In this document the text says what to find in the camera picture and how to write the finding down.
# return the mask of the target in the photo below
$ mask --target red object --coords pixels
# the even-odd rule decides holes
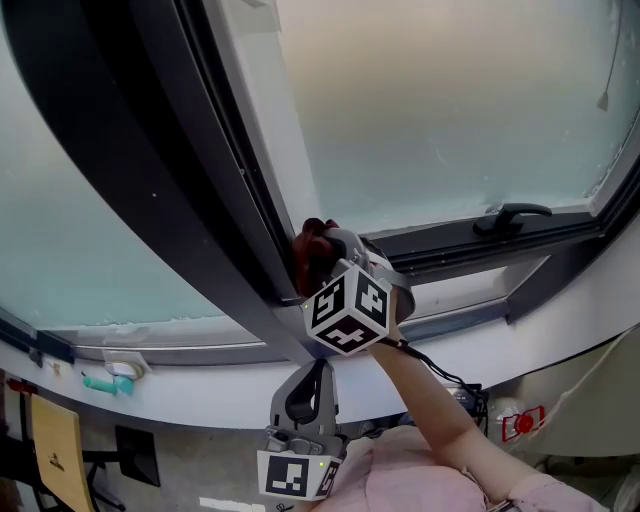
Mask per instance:
[[[539,430],[544,423],[544,407],[538,406],[524,411],[522,414],[514,414],[502,418],[502,442],[518,437],[520,434],[528,434]],[[507,428],[515,431],[515,434],[507,437]]]
[[[9,379],[7,381],[7,386],[11,391],[15,391],[16,393],[26,393],[28,395],[37,395],[38,388],[32,386],[31,384],[25,384],[24,382],[20,382],[15,379]]]
[[[321,276],[331,273],[340,259],[338,251],[322,234],[329,228],[337,228],[333,220],[307,219],[302,233],[293,240],[295,277],[298,291],[311,297],[321,288]]]

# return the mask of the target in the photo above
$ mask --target person's arm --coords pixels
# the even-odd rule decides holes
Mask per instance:
[[[295,512],[311,512],[317,505],[320,505],[321,501],[299,501],[296,503]]]
[[[395,296],[394,290],[392,318]],[[400,339],[396,325],[389,337]],[[466,469],[493,503],[507,499],[516,484],[537,474],[484,437],[471,416],[420,360],[381,343],[375,343],[369,351],[398,390],[437,460],[458,470]]]

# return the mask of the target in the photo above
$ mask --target black window handle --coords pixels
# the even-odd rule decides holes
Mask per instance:
[[[473,225],[473,232],[478,236],[495,236],[517,233],[522,229],[520,213],[533,213],[551,217],[551,209],[539,204],[507,203],[497,215],[480,217]]]

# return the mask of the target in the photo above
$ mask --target fiducial marker cube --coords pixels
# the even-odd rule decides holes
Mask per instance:
[[[305,501],[325,499],[341,462],[329,455],[258,450],[260,494]]]
[[[353,265],[303,304],[307,334],[348,356],[389,334],[391,284]]]

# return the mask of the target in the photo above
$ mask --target gray robotic arm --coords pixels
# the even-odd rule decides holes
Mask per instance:
[[[260,492],[316,501],[331,492],[348,440],[336,435],[331,364],[318,359],[291,375],[271,402],[265,449],[258,451]]]
[[[363,350],[389,333],[390,293],[398,292],[396,321],[415,300],[406,277],[356,233],[330,228],[322,236],[339,248],[327,281],[303,304],[307,334],[342,355]],[[258,451],[262,494],[316,501],[331,492],[348,440],[337,435],[333,368],[319,359],[297,370],[271,402],[265,448]]]

